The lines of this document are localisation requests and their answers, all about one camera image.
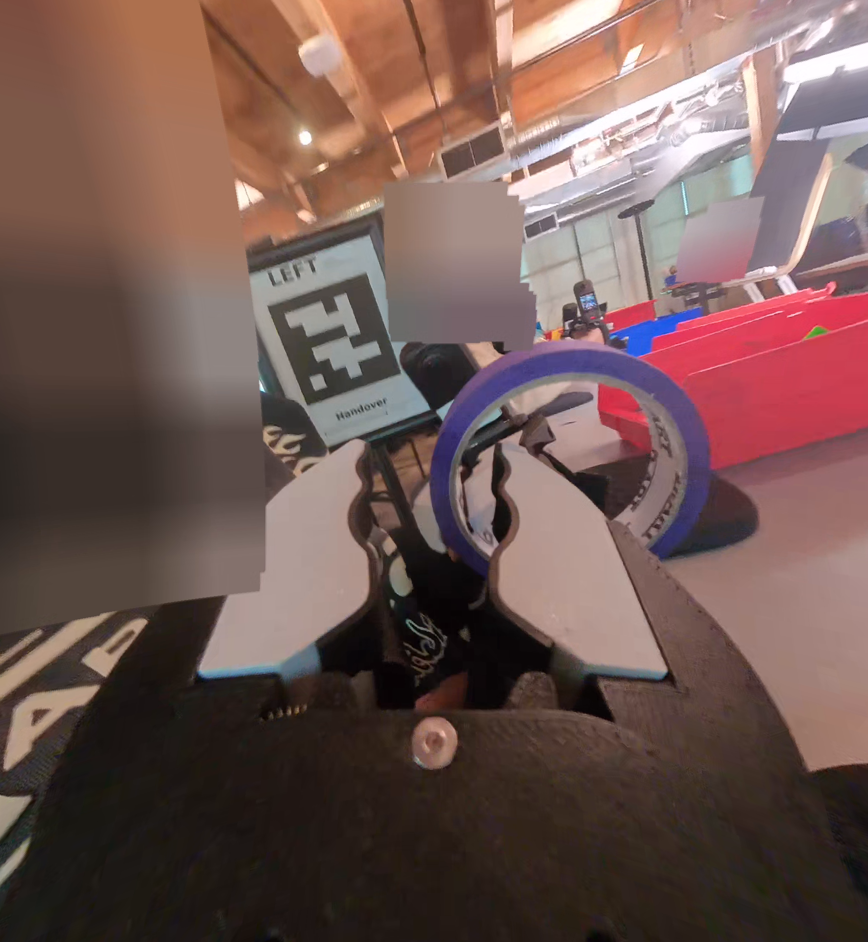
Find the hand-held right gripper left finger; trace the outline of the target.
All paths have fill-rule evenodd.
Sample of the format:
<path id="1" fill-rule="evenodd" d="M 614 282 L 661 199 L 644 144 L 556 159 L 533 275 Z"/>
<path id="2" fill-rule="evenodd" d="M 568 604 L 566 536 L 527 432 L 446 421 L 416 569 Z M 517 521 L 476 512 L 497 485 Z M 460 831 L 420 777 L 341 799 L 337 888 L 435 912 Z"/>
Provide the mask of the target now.
<path id="1" fill-rule="evenodd" d="M 331 643 L 369 614 L 381 560 L 370 540 L 368 459 L 366 442 L 351 440 L 268 501 L 260 588 L 226 598 L 199 677 L 314 675 Z"/>

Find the blue plastic bin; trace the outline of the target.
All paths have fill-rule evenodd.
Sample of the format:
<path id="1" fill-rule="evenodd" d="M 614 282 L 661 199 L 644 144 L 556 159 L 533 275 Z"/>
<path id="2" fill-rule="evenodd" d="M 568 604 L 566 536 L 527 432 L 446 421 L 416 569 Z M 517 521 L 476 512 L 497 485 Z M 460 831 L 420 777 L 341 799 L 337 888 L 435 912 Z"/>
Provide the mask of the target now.
<path id="1" fill-rule="evenodd" d="M 648 319 L 611 333 L 612 345 L 632 356 L 642 356 L 652 349 L 653 340 L 660 327 L 658 319 Z"/>

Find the black floor lamp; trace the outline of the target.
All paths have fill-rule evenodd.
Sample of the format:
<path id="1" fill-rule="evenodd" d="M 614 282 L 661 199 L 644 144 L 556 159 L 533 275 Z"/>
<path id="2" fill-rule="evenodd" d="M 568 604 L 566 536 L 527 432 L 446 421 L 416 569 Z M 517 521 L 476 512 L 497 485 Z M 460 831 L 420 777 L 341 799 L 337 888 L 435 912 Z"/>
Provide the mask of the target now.
<path id="1" fill-rule="evenodd" d="M 644 284 L 647 290 L 647 295 L 649 300 L 654 300 L 654 292 L 652 287 L 652 278 L 651 270 L 649 265 L 648 253 L 645 244 L 645 239 L 643 235 L 643 225 L 641 218 L 646 214 L 654 205 L 655 200 L 653 198 L 644 199 L 638 203 L 635 203 L 631 206 L 627 206 L 620 210 L 616 217 L 619 220 L 628 220 L 631 219 L 634 223 L 634 227 L 637 234 L 638 242 L 638 253 L 640 257 L 640 263 L 643 271 Z"/>

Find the person's right hand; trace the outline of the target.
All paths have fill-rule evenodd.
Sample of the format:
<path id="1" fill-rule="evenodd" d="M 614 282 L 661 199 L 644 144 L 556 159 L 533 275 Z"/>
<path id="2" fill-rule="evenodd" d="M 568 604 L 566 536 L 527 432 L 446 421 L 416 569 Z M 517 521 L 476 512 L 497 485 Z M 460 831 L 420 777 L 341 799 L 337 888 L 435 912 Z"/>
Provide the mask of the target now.
<path id="1" fill-rule="evenodd" d="M 430 689 L 415 701 L 414 710 L 426 715 L 462 710 L 465 708 L 468 687 L 468 673 L 446 677 L 437 687 Z"/>

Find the ceiling air vent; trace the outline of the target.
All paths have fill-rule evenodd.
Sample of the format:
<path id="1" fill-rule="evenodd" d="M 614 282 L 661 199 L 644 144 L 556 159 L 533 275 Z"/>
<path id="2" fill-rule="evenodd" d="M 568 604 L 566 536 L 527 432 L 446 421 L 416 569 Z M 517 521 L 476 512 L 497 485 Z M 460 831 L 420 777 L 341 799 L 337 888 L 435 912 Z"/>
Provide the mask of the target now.
<path id="1" fill-rule="evenodd" d="M 441 176 L 445 180 L 459 178 L 504 157 L 507 152 L 503 125 L 499 122 L 489 124 L 440 148 L 438 164 Z"/>

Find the black cushioned pad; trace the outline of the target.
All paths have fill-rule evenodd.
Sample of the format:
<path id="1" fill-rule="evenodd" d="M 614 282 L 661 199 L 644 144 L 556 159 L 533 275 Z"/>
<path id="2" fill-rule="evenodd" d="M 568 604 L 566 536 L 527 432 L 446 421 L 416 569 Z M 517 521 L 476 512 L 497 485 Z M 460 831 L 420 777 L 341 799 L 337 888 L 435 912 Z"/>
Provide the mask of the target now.
<path id="1" fill-rule="evenodd" d="M 713 474 L 698 519 L 668 557 L 690 557 L 737 545 L 751 537 L 758 525 L 759 512 L 749 495 Z"/>

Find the purple tape roll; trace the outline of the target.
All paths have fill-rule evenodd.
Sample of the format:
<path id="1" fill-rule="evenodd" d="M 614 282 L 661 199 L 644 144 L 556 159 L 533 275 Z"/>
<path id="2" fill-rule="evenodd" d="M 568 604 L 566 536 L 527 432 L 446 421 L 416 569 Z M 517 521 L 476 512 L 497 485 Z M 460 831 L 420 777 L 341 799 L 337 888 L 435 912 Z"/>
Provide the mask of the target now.
<path id="1" fill-rule="evenodd" d="M 684 544 L 699 521 L 713 477 L 708 431 L 684 389 L 661 369 L 605 345 L 548 341 L 478 370 L 440 426 L 429 490 L 445 546 L 481 576 L 493 550 L 468 528 L 458 497 L 460 460 L 485 418 L 512 397 L 541 385 L 587 381 L 626 392 L 641 406 L 652 453 L 643 484 L 617 516 L 659 559 Z"/>

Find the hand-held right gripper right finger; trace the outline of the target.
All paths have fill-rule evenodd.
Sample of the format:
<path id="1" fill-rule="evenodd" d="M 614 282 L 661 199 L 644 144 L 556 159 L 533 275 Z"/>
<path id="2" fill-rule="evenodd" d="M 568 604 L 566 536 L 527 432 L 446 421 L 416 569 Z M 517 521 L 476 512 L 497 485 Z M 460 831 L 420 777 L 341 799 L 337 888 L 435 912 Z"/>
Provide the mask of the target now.
<path id="1" fill-rule="evenodd" d="M 668 677 L 609 519 L 518 445 L 498 445 L 494 459 L 497 509 L 510 515 L 488 564 L 499 613 L 549 649 L 560 681 Z"/>

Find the white ceiling sensor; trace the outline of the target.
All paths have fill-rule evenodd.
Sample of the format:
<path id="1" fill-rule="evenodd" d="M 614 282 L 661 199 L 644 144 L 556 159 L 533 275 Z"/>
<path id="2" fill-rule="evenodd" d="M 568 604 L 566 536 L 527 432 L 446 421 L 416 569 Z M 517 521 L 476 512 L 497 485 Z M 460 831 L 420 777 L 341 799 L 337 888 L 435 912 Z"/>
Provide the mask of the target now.
<path id="1" fill-rule="evenodd" d="M 329 77 L 343 65 L 343 52 L 334 36 L 318 33 L 299 44 L 301 65 L 311 77 Z"/>

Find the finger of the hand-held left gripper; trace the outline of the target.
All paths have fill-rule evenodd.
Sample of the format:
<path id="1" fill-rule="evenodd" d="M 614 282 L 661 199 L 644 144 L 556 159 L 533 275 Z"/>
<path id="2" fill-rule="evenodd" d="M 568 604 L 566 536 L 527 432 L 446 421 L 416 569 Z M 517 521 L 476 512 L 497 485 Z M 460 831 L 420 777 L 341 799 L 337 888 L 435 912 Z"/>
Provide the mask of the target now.
<path id="1" fill-rule="evenodd" d="M 421 538 L 427 547 L 437 554 L 450 554 L 444 543 L 433 510 L 430 482 L 423 482 L 413 497 L 413 517 Z"/>
<path id="2" fill-rule="evenodd" d="M 462 529 L 482 559 L 491 559 L 511 536 L 507 476 L 506 471 L 460 473 Z"/>

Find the red plastic bin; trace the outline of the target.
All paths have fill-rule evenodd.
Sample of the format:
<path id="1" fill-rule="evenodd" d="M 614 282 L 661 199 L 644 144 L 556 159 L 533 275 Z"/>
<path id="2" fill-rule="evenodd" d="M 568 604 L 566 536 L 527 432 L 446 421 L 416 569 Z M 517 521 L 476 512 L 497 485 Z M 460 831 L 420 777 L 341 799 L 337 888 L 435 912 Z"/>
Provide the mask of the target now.
<path id="1" fill-rule="evenodd" d="M 868 293 L 766 315 L 643 359 L 696 404 L 714 470 L 868 429 Z"/>
<path id="2" fill-rule="evenodd" d="M 766 315 L 801 313 L 811 302 L 832 297 L 837 287 L 835 281 L 830 281 L 821 288 L 806 288 L 793 294 L 752 302 L 716 314 L 706 314 L 687 320 L 676 326 L 671 333 L 656 337 L 647 357 L 652 360 L 657 352 L 746 325 Z"/>

